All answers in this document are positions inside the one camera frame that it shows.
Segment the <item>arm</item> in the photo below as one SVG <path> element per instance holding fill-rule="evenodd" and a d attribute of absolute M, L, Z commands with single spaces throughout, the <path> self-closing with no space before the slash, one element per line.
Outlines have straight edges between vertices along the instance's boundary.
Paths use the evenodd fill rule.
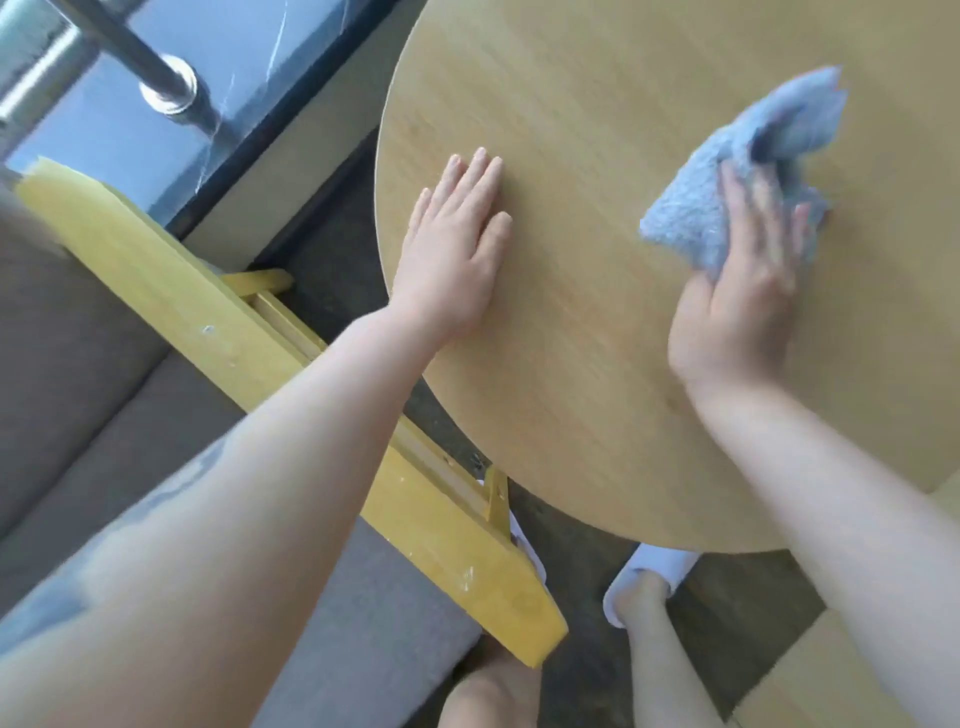
<path fill-rule="evenodd" d="M 4 725 L 247 725 L 300 636 L 436 351 L 483 314 L 503 165 L 454 158 L 390 305 L 135 505 L 0 622 Z"/>
<path fill-rule="evenodd" d="M 808 210 L 788 230 L 767 171 L 752 195 L 722 179 L 730 257 L 715 286 L 687 285 L 671 365 L 886 688 L 922 725 L 956 725 L 960 526 L 781 386 Z"/>

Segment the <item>tattoo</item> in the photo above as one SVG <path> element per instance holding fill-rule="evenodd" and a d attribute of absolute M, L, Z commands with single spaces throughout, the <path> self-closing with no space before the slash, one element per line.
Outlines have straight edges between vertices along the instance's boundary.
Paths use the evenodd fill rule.
<path fill-rule="evenodd" d="M 81 575 L 100 543 L 115 531 L 142 522 L 161 503 L 177 497 L 203 480 L 224 454 L 227 437 L 228 435 L 225 435 L 217 440 L 131 506 L 13 607 L 0 620 L 0 657 L 58 624 L 75 619 L 89 609 L 90 604 L 84 593 Z"/>

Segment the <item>wrist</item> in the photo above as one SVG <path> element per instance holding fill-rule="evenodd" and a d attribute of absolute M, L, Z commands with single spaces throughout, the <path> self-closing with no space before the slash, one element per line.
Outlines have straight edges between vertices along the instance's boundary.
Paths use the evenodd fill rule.
<path fill-rule="evenodd" d="M 704 423 L 743 406 L 753 407 L 768 401 L 793 399 L 786 388 L 773 379 L 687 386 L 686 392 Z"/>
<path fill-rule="evenodd" d="M 402 332 L 404 337 L 424 354 L 427 361 L 446 344 L 446 337 L 434 317 L 424 315 L 415 308 L 390 302 L 377 313 L 390 321 L 391 328 Z"/>

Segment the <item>blue cloth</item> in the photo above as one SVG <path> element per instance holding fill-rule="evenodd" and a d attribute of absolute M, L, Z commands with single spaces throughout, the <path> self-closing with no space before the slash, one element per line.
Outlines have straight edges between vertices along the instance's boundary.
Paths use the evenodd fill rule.
<path fill-rule="evenodd" d="M 752 163 L 775 163 L 787 209 L 811 203 L 810 239 L 828 202 L 808 187 L 798 158 L 827 146 L 836 135 L 847 92 L 839 90 L 840 69 L 822 68 L 777 88 L 718 129 L 694 152 L 640 220 L 640 234 L 685 255 L 716 280 L 730 249 L 727 211 L 720 194 L 720 162 L 732 158 L 741 179 Z"/>

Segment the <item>white slipper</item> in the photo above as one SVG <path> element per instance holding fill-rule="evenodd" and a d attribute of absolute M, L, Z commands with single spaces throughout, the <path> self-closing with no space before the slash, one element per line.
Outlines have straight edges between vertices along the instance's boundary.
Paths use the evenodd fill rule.
<path fill-rule="evenodd" d="M 667 596 L 673 596 L 677 587 L 690 573 L 699 558 L 700 554 L 694 551 L 680 551 L 676 548 L 640 544 L 630 560 L 614 578 L 607 589 L 607 593 L 603 595 L 603 613 L 607 621 L 614 627 L 624 628 L 623 622 L 620 621 L 613 609 L 613 600 L 621 590 L 626 589 L 636 581 L 636 577 L 641 571 L 655 571 L 662 576 L 670 586 L 670 593 Z"/>
<path fill-rule="evenodd" d="M 534 569 L 537 570 L 537 576 L 540 577 L 540 583 L 546 584 L 546 569 L 543 567 L 543 562 L 540 560 L 537 552 L 534 551 L 534 548 L 530 546 L 530 542 L 527 541 L 527 537 L 520 528 L 520 524 L 516 522 L 513 512 L 510 514 L 510 535 L 514 537 L 514 546 L 523 551 L 534 565 Z"/>

